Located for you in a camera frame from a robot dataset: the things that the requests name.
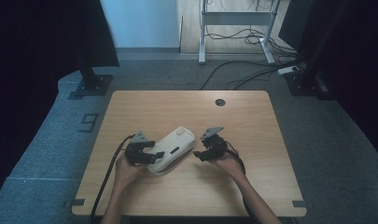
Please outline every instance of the black stand base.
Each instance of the black stand base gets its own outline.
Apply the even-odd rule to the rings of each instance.
[[[311,85],[302,85],[302,73],[294,72],[284,75],[290,94],[294,96],[316,96],[319,100],[334,100],[331,92],[320,77]]]
[[[95,85],[86,85],[84,79],[78,84],[76,91],[72,91],[68,100],[81,100],[84,96],[104,96],[112,80],[111,75],[96,75]]]

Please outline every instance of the forearm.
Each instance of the forearm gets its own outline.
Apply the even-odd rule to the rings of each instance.
[[[109,204],[107,205],[105,215],[102,218],[102,224],[119,223],[121,219],[122,201],[125,188],[113,188]]]
[[[231,176],[241,191],[244,201],[253,215],[263,224],[280,224],[280,220],[273,210],[264,202],[256,190],[252,187],[244,174],[234,174]]]

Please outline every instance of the human hand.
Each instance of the human hand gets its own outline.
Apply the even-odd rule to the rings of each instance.
[[[128,185],[143,173],[145,164],[131,165],[124,154],[116,160],[116,176],[114,188],[124,190]]]
[[[222,157],[215,160],[211,160],[209,162],[217,166],[223,172],[226,172],[231,177],[244,174],[241,165],[230,153],[225,152]]]

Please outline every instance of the metal frame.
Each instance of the metal frame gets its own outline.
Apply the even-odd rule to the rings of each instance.
[[[268,47],[268,42],[280,1],[281,0],[276,0],[273,11],[271,12],[207,12],[206,0],[202,0],[199,63],[205,64],[206,25],[267,25],[267,33],[264,38],[260,39],[261,48],[267,58],[267,62],[269,64],[275,63],[270,48]]]

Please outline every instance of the black curtain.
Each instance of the black curtain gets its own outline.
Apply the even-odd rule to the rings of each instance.
[[[119,66],[99,0],[0,1],[0,188],[78,58]]]

